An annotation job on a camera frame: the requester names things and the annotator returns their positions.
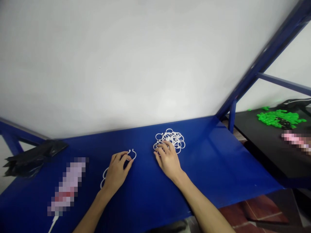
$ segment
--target floor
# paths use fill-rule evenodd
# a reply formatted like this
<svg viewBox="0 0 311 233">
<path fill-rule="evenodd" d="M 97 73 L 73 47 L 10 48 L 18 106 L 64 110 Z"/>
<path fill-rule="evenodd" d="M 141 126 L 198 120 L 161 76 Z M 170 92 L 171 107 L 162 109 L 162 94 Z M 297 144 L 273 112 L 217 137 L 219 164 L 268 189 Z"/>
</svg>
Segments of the floor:
<svg viewBox="0 0 311 233">
<path fill-rule="evenodd" d="M 220 208 L 219 211 L 236 233 L 273 233 L 253 226 L 246 218 L 288 223 L 286 216 L 266 195 Z"/>
</svg>

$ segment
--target white wall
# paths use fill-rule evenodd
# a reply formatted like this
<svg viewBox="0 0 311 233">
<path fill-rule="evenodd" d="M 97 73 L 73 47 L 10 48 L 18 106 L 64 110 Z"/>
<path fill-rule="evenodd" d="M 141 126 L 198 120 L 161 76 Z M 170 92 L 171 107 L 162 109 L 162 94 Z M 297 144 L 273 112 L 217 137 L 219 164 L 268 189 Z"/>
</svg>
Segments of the white wall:
<svg viewBox="0 0 311 233">
<path fill-rule="evenodd" d="M 311 87 L 311 23 L 297 35 L 289 46 L 266 70 L 266 74 Z M 263 106 L 276 106 L 287 99 L 309 96 L 285 87 L 258 80 L 237 103 L 237 111 Z"/>
<path fill-rule="evenodd" d="M 34 148 L 34 146 L 20 142 L 24 151 Z M 7 171 L 7 168 L 3 166 L 7 163 L 5 160 L 7 157 L 13 156 L 7 144 L 5 143 L 3 137 L 0 135 L 0 194 L 12 183 L 15 179 L 13 176 L 4 177 L 4 173 Z"/>
<path fill-rule="evenodd" d="M 0 1 L 0 117 L 61 138 L 213 115 L 296 3 Z"/>
</svg>

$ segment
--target black table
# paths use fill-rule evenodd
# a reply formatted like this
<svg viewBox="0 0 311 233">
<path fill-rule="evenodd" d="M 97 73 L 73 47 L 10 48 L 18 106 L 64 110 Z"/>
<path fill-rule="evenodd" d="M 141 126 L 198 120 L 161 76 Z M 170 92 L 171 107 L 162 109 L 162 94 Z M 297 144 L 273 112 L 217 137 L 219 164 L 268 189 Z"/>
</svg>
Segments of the black table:
<svg viewBox="0 0 311 233">
<path fill-rule="evenodd" d="M 284 178 L 292 179 L 292 181 L 297 181 L 297 178 L 311 181 L 311 164 L 303 160 L 306 155 L 303 155 L 301 149 L 293 148 L 284 142 L 281 138 L 283 129 L 268 126 L 259 121 L 257 114 L 261 112 L 266 111 L 256 109 L 240 112 L 236 113 L 235 118 L 235 127 L 249 141 L 251 144 L 249 147 L 258 149 L 253 155 L 278 181 L 286 186 L 288 183 L 284 181 Z M 292 112 L 297 112 L 299 118 L 307 120 L 307 122 L 297 124 L 297 128 L 292 132 L 311 132 L 311 117 L 300 109 Z"/>
</svg>

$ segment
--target pile of white rings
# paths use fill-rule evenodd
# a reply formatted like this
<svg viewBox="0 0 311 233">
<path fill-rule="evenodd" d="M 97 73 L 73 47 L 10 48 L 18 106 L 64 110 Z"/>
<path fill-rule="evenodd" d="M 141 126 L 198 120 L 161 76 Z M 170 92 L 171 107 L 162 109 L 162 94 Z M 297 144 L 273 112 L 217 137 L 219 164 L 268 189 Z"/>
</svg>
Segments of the pile of white rings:
<svg viewBox="0 0 311 233">
<path fill-rule="evenodd" d="M 135 157 L 133 158 L 133 160 L 136 158 L 136 152 L 134 151 L 134 149 L 132 149 L 132 152 L 134 152 L 135 153 Z M 106 174 L 107 174 L 107 171 L 108 171 L 108 168 L 109 167 L 107 167 L 106 168 L 106 170 L 104 171 L 104 173 L 103 173 L 103 180 L 101 181 L 101 183 L 100 183 L 100 189 L 102 189 L 102 187 L 103 187 L 103 182 L 104 182 L 104 180 L 106 179 Z"/>
<path fill-rule="evenodd" d="M 153 145 L 153 149 L 157 147 L 158 144 L 162 144 L 162 141 L 170 141 L 176 149 L 176 153 L 180 153 L 181 149 L 185 148 L 186 143 L 184 141 L 184 136 L 181 133 L 174 132 L 172 129 L 167 129 L 165 133 L 156 134 L 156 143 Z"/>
</svg>

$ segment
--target finger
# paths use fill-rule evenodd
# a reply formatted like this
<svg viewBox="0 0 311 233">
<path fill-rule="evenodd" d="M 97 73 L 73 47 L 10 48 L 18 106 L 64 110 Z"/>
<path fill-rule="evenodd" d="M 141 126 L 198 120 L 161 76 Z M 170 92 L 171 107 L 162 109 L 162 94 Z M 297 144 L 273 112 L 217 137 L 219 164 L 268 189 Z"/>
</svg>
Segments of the finger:
<svg viewBox="0 0 311 233">
<path fill-rule="evenodd" d="M 159 154 L 161 156 L 166 156 L 165 152 L 163 151 L 163 149 L 160 147 L 160 148 L 156 148 L 155 151 L 159 152 Z"/>
<path fill-rule="evenodd" d="M 161 160 L 158 152 L 153 152 L 153 153 L 155 154 L 155 158 L 158 161 L 158 164 L 159 164 L 160 168 L 162 169 L 162 160 Z"/>
<path fill-rule="evenodd" d="M 164 142 L 165 144 L 167 144 L 169 146 L 169 150 L 171 152 L 176 152 L 176 149 L 175 149 L 174 145 L 170 141 L 163 140 L 162 142 Z"/>
<path fill-rule="evenodd" d="M 126 175 L 129 173 L 129 170 L 131 169 L 133 162 L 134 162 L 134 160 L 130 160 L 129 163 L 127 164 L 126 168 L 124 169 L 124 172 Z"/>
<path fill-rule="evenodd" d="M 170 153 L 169 148 L 167 147 L 166 144 L 164 144 L 164 143 L 163 144 L 158 144 L 157 146 L 158 147 L 162 147 L 165 153 L 167 153 L 167 154 Z"/>
<path fill-rule="evenodd" d="M 111 157 L 110 165 L 113 163 L 113 161 L 116 159 L 117 154 L 113 154 Z"/>
<path fill-rule="evenodd" d="M 121 164 L 124 165 L 125 160 L 127 160 L 127 159 L 130 161 L 132 158 L 129 155 L 124 155 L 121 159 Z"/>
<path fill-rule="evenodd" d="M 116 156 L 116 160 L 117 160 L 117 161 L 120 161 L 121 156 L 122 156 L 122 155 L 125 155 L 125 154 L 127 154 L 127 153 L 128 153 L 128 151 L 122 151 L 122 152 L 118 153 L 117 156 Z"/>
</svg>

